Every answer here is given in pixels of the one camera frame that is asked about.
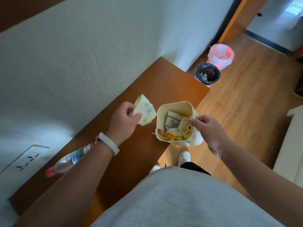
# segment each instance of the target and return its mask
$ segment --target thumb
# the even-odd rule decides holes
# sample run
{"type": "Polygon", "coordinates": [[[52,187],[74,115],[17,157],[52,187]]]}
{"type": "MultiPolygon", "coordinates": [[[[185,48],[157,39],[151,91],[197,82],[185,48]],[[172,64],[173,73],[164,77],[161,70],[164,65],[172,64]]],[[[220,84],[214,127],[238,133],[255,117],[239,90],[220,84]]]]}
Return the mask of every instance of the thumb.
{"type": "Polygon", "coordinates": [[[203,128],[206,125],[205,123],[197,119],[188,119],[188,122],[190,123],[190,125],[194,126],[200,132],[203,130],[203,128]]]}
{"type": "Polygon", "coordinates": [[[138,124],[142,115],[143,115],[142,113],[137,113],[137,114],[135,114],[134,116],[131,117],[131,120],[133,121],[134,124],[138,124]]]}

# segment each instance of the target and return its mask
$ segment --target brown desk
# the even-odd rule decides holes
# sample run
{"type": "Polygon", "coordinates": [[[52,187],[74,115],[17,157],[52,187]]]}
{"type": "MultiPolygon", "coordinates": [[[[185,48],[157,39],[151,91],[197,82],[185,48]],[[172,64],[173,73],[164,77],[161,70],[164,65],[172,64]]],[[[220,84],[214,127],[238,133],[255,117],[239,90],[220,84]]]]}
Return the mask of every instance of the brown desk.
{"type": "MultiPolygon", "coordinates": [[[[163,104],[180,101],[188,101],[196,108],[208,92],[208,87],[160,57],[29,179],[10,198],[10,202],[17,213],[22,214],[60,177],[46,178],[45,170],[68,153],[94,141],[100,132],[105,132],[113,112],[122,102],[134,103],[140,94],[144,94],[156,110],[163,104]]],[[[161,142],[151,134],[155,127],[156,119],[149,125],[137,126],[134,134],[120,146],[119,154],[111,160],[98,186],[84,226],[91,225],[104,210],[130,192],[160,158],[169,143],[161,142]]]]}

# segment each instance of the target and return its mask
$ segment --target water bottle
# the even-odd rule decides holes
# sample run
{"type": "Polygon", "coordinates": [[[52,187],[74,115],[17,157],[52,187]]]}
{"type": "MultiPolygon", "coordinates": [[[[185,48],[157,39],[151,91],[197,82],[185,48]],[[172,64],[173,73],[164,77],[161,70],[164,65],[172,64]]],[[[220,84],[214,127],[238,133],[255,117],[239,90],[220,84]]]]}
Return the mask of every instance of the water bottle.
{"type": "Polygon", "coordinates": [[[53,167],[48,168],[45,171],[45,175],[50,178],[56,174],[65,174],[68,172],[74,164],[76,164],[95,144],[91,143],[85,147],[82,147],[60,159],[53,167]]]}

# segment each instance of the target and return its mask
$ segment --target red bottle cap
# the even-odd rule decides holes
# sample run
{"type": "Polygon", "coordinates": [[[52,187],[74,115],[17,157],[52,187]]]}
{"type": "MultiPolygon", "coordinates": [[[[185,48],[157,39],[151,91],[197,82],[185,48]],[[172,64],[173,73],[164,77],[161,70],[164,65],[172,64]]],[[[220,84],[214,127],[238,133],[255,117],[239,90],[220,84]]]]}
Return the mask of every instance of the red bottle cap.
{"type": "Polygon", "coordinates": [[[52,167],[48,168],[48,169],[45,171],[45,176],[47,176],[48,178],[50,178],[50,177],[56,175],[56,174],[54,174],[54,173],[52,172],[52,169],[53,169],[52,167]]]}

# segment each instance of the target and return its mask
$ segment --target forearm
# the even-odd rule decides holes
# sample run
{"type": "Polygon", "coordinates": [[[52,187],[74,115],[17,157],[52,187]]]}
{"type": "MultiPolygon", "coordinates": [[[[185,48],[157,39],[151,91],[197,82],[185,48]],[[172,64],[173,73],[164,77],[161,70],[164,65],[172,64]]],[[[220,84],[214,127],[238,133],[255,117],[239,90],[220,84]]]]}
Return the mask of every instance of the forearm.
{"type": "Polygon", "coordinates": [[[303,223],[303,188],[234,143],[227,144],[222,153],[224,164],[258,206],[285,226],[303,223]]]}
{"type": "Polygon", "coordinates": [[[81,224],[113,152],[97,143],[69,172],[49,188],[14,226],[77,226],[81,224]]]}

